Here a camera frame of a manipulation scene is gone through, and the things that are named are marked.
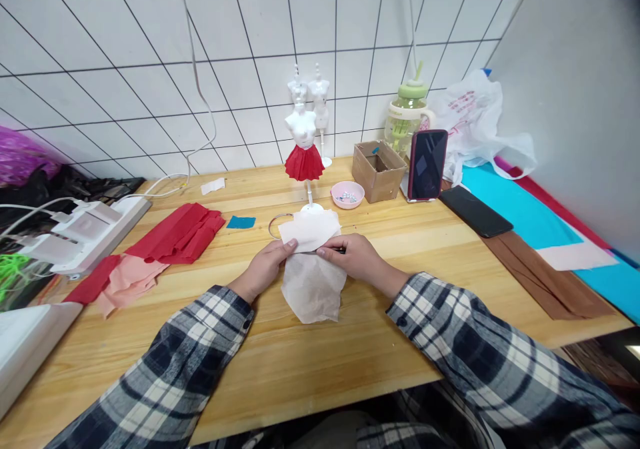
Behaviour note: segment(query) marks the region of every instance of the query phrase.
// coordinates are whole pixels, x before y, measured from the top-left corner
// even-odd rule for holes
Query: small bowl
[[[355,203],[350,203],[349,201],[340,201],[338,199],[345,192],[352,194],[356,198]],[[331,197],[333,197],[333,202],[339,208],[354,209],[357,208],[365,198],[365,190],[361,185],[359,185],[358,183],[354,183],[353,181],[342,181],[331,188]]]

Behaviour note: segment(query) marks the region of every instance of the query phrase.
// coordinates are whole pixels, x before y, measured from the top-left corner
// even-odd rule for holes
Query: white plastic bag
[[[481,69],[438,94],[429,108],[435,113],[436,128],[449,133],[444,177],[457,186],[462,182],[462,165],[476,167],[487,161],[506,179],[528,175],[537,165],[533,139],[528,133],[510,137],[497,135],[502,113],[502,88],[492,83]],[[523,173],[517,178],[499,168],[493,160],[498,153]]]

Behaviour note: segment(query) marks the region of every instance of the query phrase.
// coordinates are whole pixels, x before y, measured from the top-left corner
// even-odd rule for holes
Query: blue paper
[[[585,284],[640,324],[640,272],[619,257],[620,264],[574,271]]]
[[[463,184],[486,205],[511,221],[529,246],[542,249],[582,242],[556,214],[517,183],[498,176],[490,164],[464,168]],[[620,264],[573,271],[585,284],[640,324],[640,272]]]
[[[227,229],[249,229],[255,224],[255,218],[239,218],[231,216]]]
[[[516,234],[534,249],[582,242],[551,209],[514,181],[497,175],[489,163],[465,167],[462,183],[480,201],[506,218]]]

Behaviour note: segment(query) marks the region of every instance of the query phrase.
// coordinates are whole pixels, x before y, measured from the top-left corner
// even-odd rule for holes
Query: metal ring
[[[291,216],[291,217],[293,217],[293,215],[291,213],[283,213],[283,214],[277,215],[275,218],[271,219],[271,222],[269,223],[269,227],[267,228],[267,230],[269,231],[269,236],[271,236],[275,240],[280,240],[280,238],[277,238],[276,236],[271,234],[271,225],[273,224],[273,221],[275,221],[276,219],[278,219],[279,217],[282,217],[282,216]]]

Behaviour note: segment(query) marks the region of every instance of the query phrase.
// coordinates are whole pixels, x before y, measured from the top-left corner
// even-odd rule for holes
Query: white wall
[[[434,89],[482,67],[517,0],[413,0]],[[409,60],[408,0],[188,0],[219,136],[199,173],[281,164],[297,61],[331,82],[329,155],[376,139]],[[0,0],[0,125],[98,177],[186,169],[212,124],[191,69],[180,0]]]
[[[640,0],[524,0],[489,67],[533,179],[640,260]]]

